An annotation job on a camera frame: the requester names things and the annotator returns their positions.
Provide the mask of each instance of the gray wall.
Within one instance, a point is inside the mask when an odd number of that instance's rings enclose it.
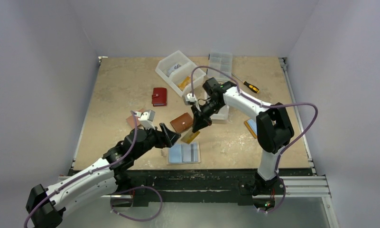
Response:
[[[288,60],[341,227],[380,227],[380,0],[319,1]]]
[[[68,171],[97,66],[67,0],[0,0],[0,227]]]
[[[99,56],[290,53],[318,0],[71,0]]]

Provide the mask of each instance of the wooden tabletop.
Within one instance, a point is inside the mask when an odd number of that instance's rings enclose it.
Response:
[[[170,121],[185,112],[191,113],[183,99],[155,72],[162,57],[103,58],[91,102],[86,115],[82,137],[78,145],[75,170],[82,170],[111,147],[123,140],[131,128],[126,122],[130,110],[141,108],[156,112],[154,125]],[[208,57],[190,57],[197,64],[208,65]],[[277,57],[234,57],[232,71],[236,76],[256,85],[259,94],[246,93],[272,104],[291,103],[291,97]],[[151,94],[154,87],[167,88],[167,106],[153,107]],[[195,90],[203,98],[201,87]],[[295,136],[300,134],[293,108],[287,109]],[[196,164],[167,165],[161,150],[153,148],[137,159],[131,169],[228,169],[258,168],[262,149],[244,125],[248,117],[230,108],[226,123],[213,123],[196,137],[200,143],[201,162]],[[280,168],[306,168],[306,148],[302,140],[291,146],[282,156]]]

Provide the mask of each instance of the purple cable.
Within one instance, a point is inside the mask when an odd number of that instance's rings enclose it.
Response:
[[[276,176],[277,178],[279,179],[279,181],[282,183],[283,185],[283,197],[282,199],[280,200],[280,202],[270,211],[265,211],[265,213],[270,213],[270,212],[273,212],[275,211],[276,209],[278,209],[283,201],[285,200],[285,195],[286,195],[286,186],[285,186],[285,183],[283,182],[283,179],[281,179],[279,177],[279,174],[278,172],[276,172],[276,170],[278,170],[278,166],[279,166],[279,161],[280,161],[280,157],[281,155],[293,144],[295,144],[295,142],[297,140],[299,140],[301,137],[303,137],[303,135],[305,135],[305,133],[311,128],[311,126],[313,125],[313,123],[315,122],[315,120],[317,119],[317,116],[318,116],[318,108],[315,104],[312,104],[312,103],[308,103],[308,102],[300,102],[300,103],[294,103],[294,104],[281,104],[281,105],[264,105],[264,104],[261,104],[260,102],[258,101],[255,101],[254,99],[252,99],[251,97],[243,94],[240,92],[240,87],[239,87],[239,83],[237,83],[236,80],[234,80],[234,78],[230,77],[229,75],[227,75],[226,73],[218,70],[218,69],[215,69],[213,67],[210,67],[210,66],[198,66],[196,68],[194,68],[194,70],[191,72],[191,92],[193,93],[193,96],[194,96],[194,85],[193,85],[193,74],[194,74],[194,71],[198,68],[208,68],[208,69],[211,69],[211,70],[214,70],[214,71],[217,71],[221,74],[223,74],[224,76],[228,77],[229,79],[231,79],[232,81],[234,81],[237,85],[237,91],[239,92],[239,94],[246,98],[247,100],[257,104],[258,106],[260,107],[263,107],[263,108],[287,108],[287,107],[294,107],[294,106],[301,106],[301,105],[307,105],[307,106],[311,106],[314,108],[314,116],[313,116],[313,119],[311,120],[311,122],[308,124],[308,126],[300,133],[300,135],[298,135],[291,143],[289,143],[287,146],[285,146],[285,148],[283,148],[283,150],[279,153],[278,155],[278,158],[277,158],[277,161],[275,163],[275,173],[276,173]]]
[[[152,219],[156,218],[156,216],[158,216],[158,215],[160,214],[160,212],[162,211],[162,203],[163,203],[163,201],[162,201],[162,196],[160,195],[160,193],[159,193],[156,189],[154,189],[154,188],[152,188],[152,187],[149,187],[149,186],[139,186],[139,187],[135,187],[135,188],[132,188],[132,189],[125,190],[125,191],[116,192],[116,193],[114,193],[114,194],[123,194],[123,193],[130,192],[130,191],[132,191],[132,190],[136,190],[136,189],[149,189],[149,190],[154,191],[154,192],[158,195],[159,200],[160,200],[160,206],[159,206],[159,209],[158,209],[158,211],[156,212],[155,215],[153,215],[153,216],[150,217],[150,218],[142,218],[142,219],[141,219],[141,218],[132,218],[132,217],[130,217],[130,216],[123,215],[123,214],[121,214],[120,212],[118,212],[118,211],[116,211],[116,210],[114,209],[114,207],[113,207],[113,205],[112,205],[112,203],[111,203],[111,200],[110,200],[110,207],[111,207],[111,210],[112,210],[116,215],[120,215],[120,216],[122,216],[122,217],[124,217],[124,218],[126,218],[126,219],[130,219],[130,220],[133,220],[133,221],[136,221],[136,222],[147,222],[147,221],[151,221]]]
[[[137,118],[135,117],[135,113],[133,111],[131,111],[131,115],[132,115],[132,118],[134,118],[134,138],[132,140],[132,144],[130,146],[130,148],[128,149],[128,151],[120,158],[118,159],[117,161],[113,162],[113,163],[110,163],[108,165],[104,165],[104,166],[101,166],[99,168],[96,168],[96,169],[93,169],[92,172],[96,172],[96,171],[99,171],[99,170],[102,170],[102,169],[106,169],[106,168],[109,168],[117,163],[119,163],[120,161],[122,161],[124,158],[127,157],[127,155],[131,152],[132,148],[134,147],[134,144],[135,144],[135,141],[137,140]],[[77,180],[89,175],[91,173],[86,172],[86,173],[83,173],[77,177],[75,177],[74,179],[70,180],[69,182],[65,183],[64,185],[62,185],[60,188],[58,188],[58,190],[63,190],[65,189],[66,187],[68,187],[69,185],[71,185],[72,183],[76,182]],[[34,207],[32,209],[32,211],[29,213],[28,217],[25,219],[25,222],[24,222],[24,228],[28,228],[28,221],[29,219],[33,216],[33,214],[37,211],[37,209],[42,206],[48,199],[50,199],[51,197],[53,197],[54,195],[56,195],[56,192],[53,191],[52,193],[50,193],[47,197],[45,197],[42,201],[40,201],[36,207]]]

